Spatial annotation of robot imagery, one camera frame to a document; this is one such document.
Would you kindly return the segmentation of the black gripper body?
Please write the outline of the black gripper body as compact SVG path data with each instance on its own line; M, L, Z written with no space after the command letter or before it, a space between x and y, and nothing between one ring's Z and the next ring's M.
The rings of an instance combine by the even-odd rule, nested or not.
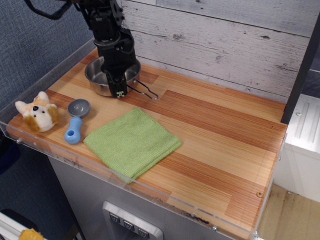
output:
M103 70L113 83L120 83L126 70L135 63L135 41L131 31L121 28L115 32L115 38L94 40L99 56L103 56Z

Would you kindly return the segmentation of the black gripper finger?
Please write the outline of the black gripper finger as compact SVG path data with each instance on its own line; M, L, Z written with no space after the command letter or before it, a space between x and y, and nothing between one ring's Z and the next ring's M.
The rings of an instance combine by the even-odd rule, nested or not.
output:
M107 76L108 87L113 98L122 98L128 93L125 77L111 78Z

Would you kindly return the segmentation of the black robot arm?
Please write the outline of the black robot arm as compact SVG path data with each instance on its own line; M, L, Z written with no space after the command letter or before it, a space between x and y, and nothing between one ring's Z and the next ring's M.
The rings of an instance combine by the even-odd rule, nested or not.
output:
M135 63L135 41L131 31L122 26L123 9L115 0L74 0L94 36L98 55L103 57L102 71L111 96L120 98L128 93L126 70Z

